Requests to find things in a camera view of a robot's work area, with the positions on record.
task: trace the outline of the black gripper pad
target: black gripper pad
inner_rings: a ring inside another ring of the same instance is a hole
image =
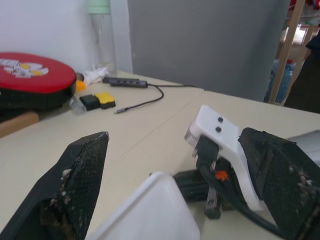
[[[320,239],[320,168],[294,143],[245,128],[239,142],[260,199],[288,240]]]
[[[100,191],[108,141],[108,133],[99,132],[71,143],[35,183],[0,240],[84,240]]]

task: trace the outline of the white mount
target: white mount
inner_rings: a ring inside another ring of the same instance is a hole
[[[219,156],[228,160],[238,178],[243,197],[253,211],[265,209],[251,182],[247,158],[238,142],[239,128],[207,105],[202,105],[195,120],[189,126],[184,139],[196,147],[200,136],[206,136],[219,146]]]

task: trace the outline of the gray wall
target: gray wall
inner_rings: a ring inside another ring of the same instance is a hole
[[[133,72],[262,101],[289,0],[128,0]]]

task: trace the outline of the person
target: person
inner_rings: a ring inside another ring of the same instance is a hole
[[[320,114],[320,34],[306,45],[311,50],[291,87],[285,107]]]

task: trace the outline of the table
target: table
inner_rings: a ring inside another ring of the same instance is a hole
[[[170,82],[120,72],[119,78],[140,78],[148,83],[165,85]],[[115,98],[116,107],[95,109],[76,116],[71,111],[46,117],[39,123],[0,138],[0,231],[22,203],[36,181],[60,158],[68,144],[83,136],[108,131],[105,169],[138,144],[177,111],[204,90],[194,87],[166,88],[161,101],[121,114],[116,109],[132,106],[160,96],[157,89],[90,85],[80,95],[107,91]]]
[[[195,169],[193,149],[185,142],[184,136],[203,104],[209,105],[240,128],[265,130],[282,138],[320,127],[320,114],[205,91],[104,171],[102,191],[96,205],[97,209],[103,209],[103,213],[94,212],[89,233],[129,197],[150,173],[164,171],[175,174]],[[192,205],[191,210],[202,240],[279,239],[236,211],[224,212],[221,219],[215,221],[206,219],[203,203]]]
[[[119,77],[134,75],[120,73]],[[163,81],[141,77],[153,84]],[[108,91],[123,108],[156,98],[151,89],[125,89],[105,84],[90,86],[83,95]],[[100,195],[91,220],[93,232],[135,189],[155,171],[171,174],[194,169],[193,149],[185,132],[202,104],[207,104],[240,128],[252,127],[287,138],[318,129],[320,114],[284,108],[198,88],[164,89],[161,101],[123,114],[113,109],[94,110],[82,116],[65,112],[0,139],[0,230],[34,183],[53,166],[66,146],[80,137],[108,131],[108,145]],[[223,213],[207,220],[203,203],[190,206],[201,239],[277,239],[239,213]]]

